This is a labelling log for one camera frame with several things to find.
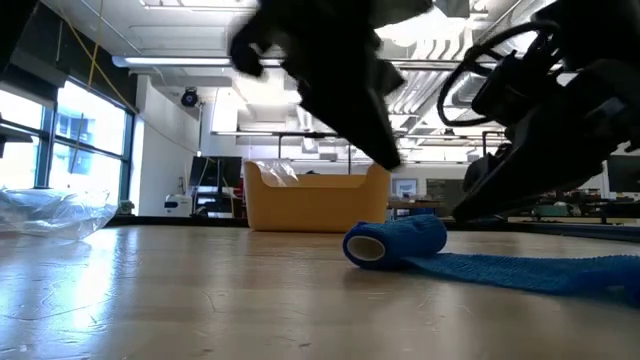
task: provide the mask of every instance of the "blue tape roll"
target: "blue tape roll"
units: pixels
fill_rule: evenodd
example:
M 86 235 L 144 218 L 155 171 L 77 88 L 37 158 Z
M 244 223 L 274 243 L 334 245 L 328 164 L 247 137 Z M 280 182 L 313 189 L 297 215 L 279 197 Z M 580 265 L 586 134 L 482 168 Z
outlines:
M 640 257 L 542 259 L 440 253 L 447 242 L 444 224 L 432 215 L 386 224 L 360 223 L 343 242 L 347 258 L 368 270 L 419 269 L 455 280 L 554 295 L 624 289 L 640 304 Z

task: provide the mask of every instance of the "wooden floor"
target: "wooden floor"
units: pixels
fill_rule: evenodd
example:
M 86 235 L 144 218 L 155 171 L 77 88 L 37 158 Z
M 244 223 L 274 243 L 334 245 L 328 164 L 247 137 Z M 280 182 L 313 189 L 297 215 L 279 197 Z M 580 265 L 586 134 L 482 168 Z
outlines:
M 640 359 L 640 310 L 362 271 L 340 244 L 179 227 L 0 240 L 0 359 Z M 509 233 L 452 233 L 447 250 L 640 254 Z

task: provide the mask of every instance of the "security camera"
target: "security camera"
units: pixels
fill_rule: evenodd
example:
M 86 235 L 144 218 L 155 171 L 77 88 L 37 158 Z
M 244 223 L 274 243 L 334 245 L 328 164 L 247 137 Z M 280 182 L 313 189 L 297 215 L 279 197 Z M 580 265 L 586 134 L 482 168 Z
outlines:
M 198 97 L 198 88 L 186 88 L 184 89 L 184 95 L 182 95 L 182 105 L 184 107 L 196 107 L 200 98 Z

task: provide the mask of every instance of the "black monitor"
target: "black monitor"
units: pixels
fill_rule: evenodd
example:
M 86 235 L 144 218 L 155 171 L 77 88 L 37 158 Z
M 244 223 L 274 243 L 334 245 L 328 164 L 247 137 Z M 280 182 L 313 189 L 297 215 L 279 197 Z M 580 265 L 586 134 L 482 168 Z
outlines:
M 0 0 L 0 79 L 38 0 Z
M 241 170 L 241 157 L 194 156 L 189 186 L 238 187 Z
M 640 193 L 640 156 L 611 156 L 607 170 L 609 191 Z

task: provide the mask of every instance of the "plastic bag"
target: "plastic bag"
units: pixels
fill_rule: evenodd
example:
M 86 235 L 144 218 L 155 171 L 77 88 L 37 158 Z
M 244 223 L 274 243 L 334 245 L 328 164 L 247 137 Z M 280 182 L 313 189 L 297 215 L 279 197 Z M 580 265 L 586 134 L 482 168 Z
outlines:
M 0 236 L 7 233 L 80 240 L 116 213 L 108 192 L 0 190 Z
M 267 160 L 251 160 L 252 163 L 258 165 L 262 173 L 262 179 L 269 183 L 266 177 L 275 178 L 278 187 L 297 186 L 298 177 L 291 167 L 290 160 L 283 159 L 267 159 Z

